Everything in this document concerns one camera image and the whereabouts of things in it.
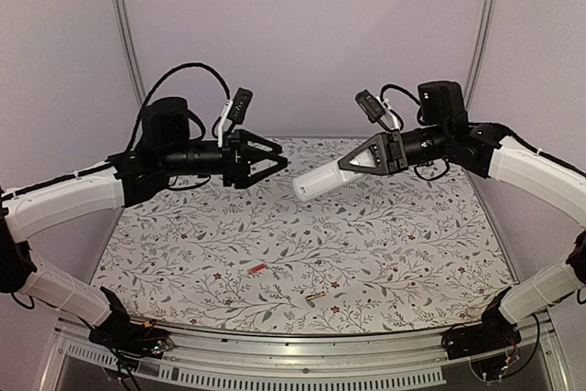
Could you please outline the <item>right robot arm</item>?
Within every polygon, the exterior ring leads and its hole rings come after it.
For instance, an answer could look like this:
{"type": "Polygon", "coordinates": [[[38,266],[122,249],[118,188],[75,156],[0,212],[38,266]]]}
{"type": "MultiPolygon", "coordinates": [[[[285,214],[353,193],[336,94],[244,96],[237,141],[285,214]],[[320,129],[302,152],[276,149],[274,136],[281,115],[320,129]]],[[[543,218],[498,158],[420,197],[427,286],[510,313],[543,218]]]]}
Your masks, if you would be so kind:
{"type": "MultiPolygon", "coordinates": [[[[585,174],[533,147],[497,123],[473,123],[455,81],[418,86],[420,127],[376,134],[338,161],[344,171],[390,176],[437,159],[483,179],[512,185],[585,224],[585,174]]],[[[473,332],[483,351],[493,350],[518,322],[585,286],[585,235],[570,254],[499,293],[473,332]]]]}

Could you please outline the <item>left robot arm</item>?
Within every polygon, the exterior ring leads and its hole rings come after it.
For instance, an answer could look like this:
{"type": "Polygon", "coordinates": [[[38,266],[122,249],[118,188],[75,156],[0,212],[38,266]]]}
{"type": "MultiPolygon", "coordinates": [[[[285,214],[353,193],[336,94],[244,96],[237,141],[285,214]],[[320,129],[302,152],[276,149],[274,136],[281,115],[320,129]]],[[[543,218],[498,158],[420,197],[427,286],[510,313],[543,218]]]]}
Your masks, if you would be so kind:
{"type": "Polygon", "coordinates": [[[139,114],[142,135],[130,150],[90,168],[1,195],[1,291],[39,299],[99,327],[117,349],[136,341],[136,329],[118,297],[92,287],[32,252],[34,235],[85,215],[129,208],[151,200],[179,176],[221,177],[248,189],[288,165],[282,147],[246,130],[217,139],[193,138],[200,118],[179,97],[147,105],[139,114]]]}

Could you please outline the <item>white remote control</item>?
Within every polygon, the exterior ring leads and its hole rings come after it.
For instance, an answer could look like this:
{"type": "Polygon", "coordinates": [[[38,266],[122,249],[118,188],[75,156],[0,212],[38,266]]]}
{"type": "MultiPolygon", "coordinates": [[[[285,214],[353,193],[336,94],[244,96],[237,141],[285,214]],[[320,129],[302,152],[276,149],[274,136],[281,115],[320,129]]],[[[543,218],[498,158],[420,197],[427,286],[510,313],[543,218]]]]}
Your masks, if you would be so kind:
{"type": "Polygon", "coordinates": [[[363,173],[342,170],[338,162],[342,157],[303,173],[292,180],[293,191],[300,201],[311,201],[337,190],[364,176],[363,173]]]}

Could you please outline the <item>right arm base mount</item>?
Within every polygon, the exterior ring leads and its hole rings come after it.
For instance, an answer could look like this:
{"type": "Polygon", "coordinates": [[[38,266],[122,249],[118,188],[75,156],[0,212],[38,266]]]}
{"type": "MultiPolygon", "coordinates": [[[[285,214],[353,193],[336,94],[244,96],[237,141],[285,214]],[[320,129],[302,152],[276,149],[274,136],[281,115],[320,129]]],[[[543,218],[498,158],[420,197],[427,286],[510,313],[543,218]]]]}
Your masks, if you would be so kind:
{"type": "Polygon", "coordinates": [[[520,332],[500,314],[471,325],[456,324],[442,333],[441,346],[450,360],[504,349],[521,342],[520,332]]]}

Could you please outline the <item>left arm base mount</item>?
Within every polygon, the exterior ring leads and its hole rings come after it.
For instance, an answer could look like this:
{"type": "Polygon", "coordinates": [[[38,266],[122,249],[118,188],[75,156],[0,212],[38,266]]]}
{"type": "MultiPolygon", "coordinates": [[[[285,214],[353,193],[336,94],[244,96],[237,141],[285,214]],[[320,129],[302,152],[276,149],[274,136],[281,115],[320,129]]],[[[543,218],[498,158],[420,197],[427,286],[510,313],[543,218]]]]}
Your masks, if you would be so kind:
{"type": "Polygon", "coordinates": [[[114,313],[91,327],[89,341],[134,357],[160,358],[174,347],[170,333],[159,328],[156,320],[135,323],[114,313]]]}

